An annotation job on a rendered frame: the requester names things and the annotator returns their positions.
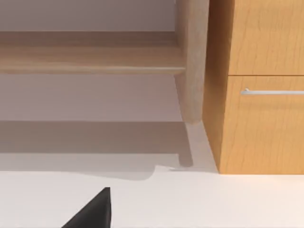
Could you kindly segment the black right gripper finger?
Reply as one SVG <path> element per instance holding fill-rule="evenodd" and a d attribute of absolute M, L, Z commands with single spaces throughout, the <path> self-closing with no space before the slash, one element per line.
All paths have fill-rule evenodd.
<path fill-rule="evenodd" d="M 111 228 L 111 189 L 103 188 L 61 228 Z"/>

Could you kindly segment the orange wooden cupboard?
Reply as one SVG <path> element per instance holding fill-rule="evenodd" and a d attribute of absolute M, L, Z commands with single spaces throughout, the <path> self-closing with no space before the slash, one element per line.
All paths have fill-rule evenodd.
<path fill-rule="evenodd" d="M 202 118 L 218 171 L 223 142 L 228 78 L 230 76 L 304 76 L 231 75 L 229 73 L 234 1 L 210 0 L 209 3 L 207 61 Z"/>

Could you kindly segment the pale wooden open shelf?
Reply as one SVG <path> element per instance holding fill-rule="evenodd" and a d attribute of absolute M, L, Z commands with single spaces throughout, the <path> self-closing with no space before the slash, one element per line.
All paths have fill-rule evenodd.
<path fill-rule="evenodd" d="M 197 123 L 209 0 L 174 1 L 174 31 L 0 31 L 0 74 L 171 74 L 183 121 Z"/>

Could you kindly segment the orange wooden drawer front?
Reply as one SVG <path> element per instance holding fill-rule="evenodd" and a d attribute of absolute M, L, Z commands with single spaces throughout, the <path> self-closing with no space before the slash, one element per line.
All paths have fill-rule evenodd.
<path fill-rule="evenodd" d="M 241 95 L 250 90 L 304 91 L 304 76 L 230 76 L 219 171 L 304 174 L 304 95 Z"/>

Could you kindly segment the orange wooden cupboard door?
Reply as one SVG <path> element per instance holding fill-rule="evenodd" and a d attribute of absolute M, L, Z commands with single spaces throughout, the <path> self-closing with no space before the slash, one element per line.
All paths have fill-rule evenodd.
<path fill-rule="evenodd" d="M 304 75 L 304 0 L 235 0 L 229 73 Z"/>

